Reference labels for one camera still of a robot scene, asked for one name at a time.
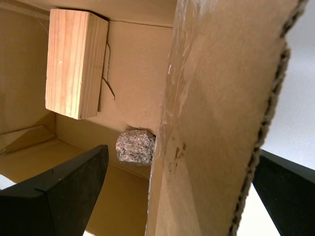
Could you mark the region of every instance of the wood grain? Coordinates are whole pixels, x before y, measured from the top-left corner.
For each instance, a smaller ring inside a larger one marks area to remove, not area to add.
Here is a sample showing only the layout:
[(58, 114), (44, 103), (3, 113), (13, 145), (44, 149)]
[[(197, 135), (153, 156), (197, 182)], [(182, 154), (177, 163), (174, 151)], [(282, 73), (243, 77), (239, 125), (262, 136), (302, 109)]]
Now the wood grain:
[(75, 119), (96, 116), (107, 29), (90, 12), (51, 10), (47, 109)]

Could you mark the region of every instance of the speckled stone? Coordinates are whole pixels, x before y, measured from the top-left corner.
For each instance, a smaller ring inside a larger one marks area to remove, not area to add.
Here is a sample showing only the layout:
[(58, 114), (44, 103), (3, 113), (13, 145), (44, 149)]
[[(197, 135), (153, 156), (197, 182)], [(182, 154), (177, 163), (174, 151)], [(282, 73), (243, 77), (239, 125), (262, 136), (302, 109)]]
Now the speckled stone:
[(155, 140), (155, 136), (146, 130), (125, 131), (116, 142), (118, 159), (123, 163), (150, 166)]

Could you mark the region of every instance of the wooden block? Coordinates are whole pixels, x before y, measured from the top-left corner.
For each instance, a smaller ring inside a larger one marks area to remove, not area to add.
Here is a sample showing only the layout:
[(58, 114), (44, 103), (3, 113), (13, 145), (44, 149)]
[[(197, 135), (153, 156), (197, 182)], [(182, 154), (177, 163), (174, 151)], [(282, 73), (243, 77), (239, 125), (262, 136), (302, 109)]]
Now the wooden block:
[(90, 12), (50, 12), (46, 108), (75, 118), (96, 116), (108, 22)]

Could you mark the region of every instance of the cardboard flap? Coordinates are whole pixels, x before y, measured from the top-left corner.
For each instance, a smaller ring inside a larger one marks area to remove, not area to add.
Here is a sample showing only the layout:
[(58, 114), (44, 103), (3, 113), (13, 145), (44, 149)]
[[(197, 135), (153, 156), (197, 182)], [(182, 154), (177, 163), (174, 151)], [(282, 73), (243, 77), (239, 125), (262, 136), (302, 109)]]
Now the cardboard flap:
[(147, 236), (236, 234), (303, 6), (178, 1)]

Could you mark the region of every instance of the white surface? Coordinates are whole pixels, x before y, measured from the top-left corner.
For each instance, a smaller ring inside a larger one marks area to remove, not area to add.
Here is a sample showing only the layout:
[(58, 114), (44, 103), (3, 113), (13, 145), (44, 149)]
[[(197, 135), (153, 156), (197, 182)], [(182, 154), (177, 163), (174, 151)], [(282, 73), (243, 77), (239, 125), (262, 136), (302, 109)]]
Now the white surface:
[(84, 231), (84, 233), (83, 233), (83, 235), (82, 236), (94, 236), (94, 235), (92, 235), (92, 234), (90, 234), (89, 232), (87, 232), (87, 231)]
[(0, 175), (0, 189), (4, 190), (8, 187), (15, 185), (15, 182), (9, 180), (7, 177)]
[(237, 236), (280, 236), (253, 185), (246, 198)]
[(262, 149), (315, 170), (315, 0), (287, 40), (291, 59)]

